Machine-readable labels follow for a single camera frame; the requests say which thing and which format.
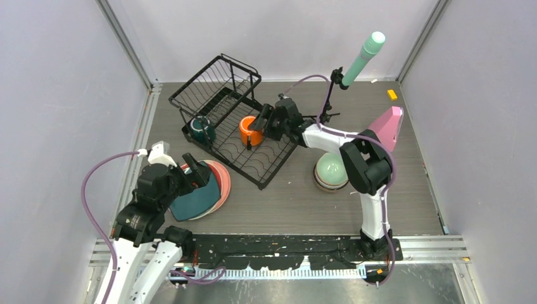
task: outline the metal frame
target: metal frame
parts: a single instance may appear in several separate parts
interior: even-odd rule
[[[129,58],[130,62],[133,64],[144,85],[148,88],[148,90],[150,90],[140,119],[139,132],[135,138],[132,150],[145,148],[151,129],[151,123],[155,114],[156,102],[160,95],[162,85],[159,83],[152,83],[152,81],[149,79],[142,63],[140,62],[138,56],[136,55],[136,52],[134,51],[134,48],[132,47],[132,44],[130,43],[125,31],[120,25],[116,14],[114,14],[109,4],[109,1],[96,0],[96,2],[101,8],[103,15],[110,24],[112,31],[114,31],[117,39],[119,40],[125,51],[125,54]],[[432,30],[434,29],[435,25],[437,24],[449,2],[450,0],[438,0],[438,2],[436,3],[433,12],[429,16],[419,38],[414,44],[399,76],[395,79],[400,84],[407,76],[408,71],[411,69],[419,52],[423,48],[423,45],[429,38]],[[121,196],[118,202],[118,211],[121,210],[130,200],[130,192],[136,184],[136,177],[140,170],[141,163],[141,159],[134,158],[127,167]],[[430,180],[427,179],[427,181],[429,182],[429,186],[431,188],[431,193],[433,195],[434,204],[437,208],[440,221],[443,224],[441,213],[438,208],[436,198],[434,196],[433,187],[431,186]],[[403,254],[405,256],[403,261],[398,262],[399,264],[450,263],[453,265],[453,271],[457,276],[457,281],[463,294],[464,300],[467,303],[480,303],[478,293],[476,292],[475,283],[471,276],[472,264],[470,259],[468,258],[468,252],[461,236],[400,236],[397,238],[401,241],[400,249],[403,250]],[[153,255],[155,255],[155,250],[151,248],[149,253],[146,254],[146,256],[144,257],[144,263],[148,263],[152,259]],[[109,260],[110,252],[108,251],[108,247],[106,247],[104,241],[98,240],[96,242],[91,261],[89,263],[89,282],[84,295],[84,303],[94,303],[93,299],[95,299],[96,297],[96,293],[100,286],[101,278],[105,275]],[[307,260],[305,260],[303,264],[304,266],[307,266]],[[375,265],[378,264],[378,262],[365,262],[363,264]],[[175,265],[178,267],[188,266],[188,264],[184,263],[176,263]]]
[[[480,303],[473,279],[468,271],[471,260],[468,257],[466,245],[462,236],[396,236],[401,242],[401,250],[404,259],[396,264],[452,264],[457,275],[457,280],[466,303]],[[143,258],[142,265],[147,265],[155,255],[154,247],[151,247]],[[103,240],[99,240],[91,256],[90,268],[93,269],[91,280],[86,293],[86,304],[93,304],[98,291],[101,278],[104,276],[110,261],[110,251]],[[362,265],[379,265],[382,262],[364,262]],[[190,267],[190,263],[176,263],[175,267]],[[302,268],[294,270],[300,272],[298,279],[306,278],[338,278],[342,275],[352,277],[352,273],[343,273],[341,270],[314,272],[307,270],[309,262],[304,260]],[[222,280],[241,279],[282,279],[282,274],[271,275],[270,271],[259,270],[234,270],[222,276]],[[296,277],[296,274],[289,273],[288,277]]]
[[[144,149],[147,146],[149,132],[151,131],[151,124],[153,123],[153,118],[155,117],[156,104],[161,90],[162,84],[155,83],[151,89],[151,92],[149,93],[138,125],[138,133],[134,139],[134,145],[131,151]],[[141,167],[142,158],[140,157],[135,157],[129,162],[127,172],[125,173],[125,180],[123,181],[123,187],[121,190],[116,214],[118,214],[119,211],[129,203],[130,193],[136,186],[136,179]]]
[[[400,84],[402,84],[405,80],[408,71],[410,70],[410,68],[412,68],[412,65],[414,64],[414,61],[416,60],[419,52],[421,51],[423,45],[431,35],[434,26],[437,24],[438,20],[442,16],[442,12],[444,12],[444,9],[449,2],[450,0],[438,0],[436,5],[434,6],[433,12],[429,15],[429,18],[427,19],[427,22],[425,23],[425,26],[420,36],[418,36],[418,40],[416,40],[414,47],[412,48],[405,64],[403,65],[403,68],[401,69],[401,73],[399,73],[399,76],[396,78],[396,81]]]
[[[399,90],[401,91],[401,95],[403,96],[403,100],[407,100],[406,97],[405,97],[405,91],[403,91],[403,86],[401,84],[399,84]],[[407,110],[407,115],[408,115],[408,118],[410,119],[410,123],[412,125],[414,125],[414,119],[412,118],[412,112]],[[422,162],[423,162],[423,164],[425,166],[425,160],[423,159],[423,152],[421,151],[422,145],[420,144],[419,139],[418,139],[417,136],[416,136],[416,141],[417,141],[417,144],[418,144],[418,149],[420,150],[420,154],[422,156]],[[442,226],[442,231],[444,232],[444,234],[449,234],[450,233],[449,228],[445,224],[444,218],[442,217],[442,212],[440,211],[440,206],[438,205],[438,200],[436,199],[436,195],[434,194],[435,187],[433,186],[433,182],[429,178],[429,172],[427,171],[427,166],[425,166],[424,170],[427,172],[427,174],[426,174],[427,185],[429,186],[429,191],[431,192],[431,196],[433,197],[434,207],[436,209],[436,214],[438,215],[440,225]]]
[[[99,7],[101,8],[101,11],[103,12],[104,17],[106,18],[106,21],[108,21],[108,24],[110,24],[110,27],[114,34],[116,35],[119,43],[123,47],[123,50],[125,51],[125,54],[129,58],[130,62],[134,66],[134,69],[144,82],[144,85],[149,89],[152,88],[153,83],[149,79],[148,74],[146,73],[144,67],[142,66],[142,63],[138,59],[138,56],[136,55],[136,52],[134,51],[134,48],[132,47],[132,44],[129,41],[129,38],[127,38],[127,34],[123,30],[123,27],[119,23],[119,20],[112,10],[112,7],[110,6],[110,3],[108,0],[95,0]]]

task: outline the black wire dish rack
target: black wire dish rack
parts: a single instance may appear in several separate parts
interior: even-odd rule
[[[254,88],[261,82],[258,71],[225,54],[215,57],[168,99],[179,109],[185,126],[182,133],[190,143],[239,172],[256,184],[267,187],[296,148],[288,137],[280,141],[263,138],[256,146],[241,141],[239,123],[246,116],[256,116],[263,105],[255,100]],[[208,122],[214,128],[208,134]],[[192,120],[203,126],[204,140],[191,132]]]

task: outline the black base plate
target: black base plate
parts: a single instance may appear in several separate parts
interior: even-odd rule
[[[355,269],[364,262],[360,238],[350,236],[284,236],[284,235],[210,235],[195,234],[199,266],[213,269],[225,266],[241,270],[250,266],[254,270],[268,267],[270,270],[297,269],[304,256],[308,256],[312,270]],[[400,242],[393,239],[395,248]],[[388,247],[383,248],[367,261],[385,262]],[[396,251],[396,261],[403,260],[401,250]],[[192,262],[190,256],[184,262]]]

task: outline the small yellow object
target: small yellow object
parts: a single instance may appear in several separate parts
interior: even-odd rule
[[[397,100],[397,94],[395,94],[394,90],[388,90],[387,93],[388,93],[388,96],[389,96],[390,100],[392,100],[392,101]]]

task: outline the floor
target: floor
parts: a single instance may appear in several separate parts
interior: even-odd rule
[[[261,103],[274,104],[277,95],[291,84],[261,82],[255,88],[255,98]],[[181,155],[187,152],[197,160],[213,160],[187,142],[180,131],[184,122],[167,100],[180,86],[173,83],[163,86],[148,145],[158,141],[170,143],[170,155],[180,162]],[[288,95],[302,114],[313,115],[318,112],[325,89],[324,82],[305,82]],[[389,100],[388,89],[397,92],[397,101]],[[354,132],[367,128],[390,106],[405,107],[396,82],[357,82],[346,91],[335,89],[331,104],[332,112],[341,112],[341,115],[333,117],[328,126]],[[162,229],[176,225],[194,233],[358,234],[362,211],[359,196],[352,193],[352,186],[338,193],[326,193],[313,183],[312,168],[323,153],[297,147],[263,191],[229,169],[232,190],[220,209],[199,220],[181,223],[168,212]],[[408,115],[405,115],[394,156],[398,176],[388,196],[389,223],[394,234],[442,234]]]
[[[186,288],[165,281],[152,303],[465,303],[451,264],[397,268],[379,289],[353,279],[220,280]]]

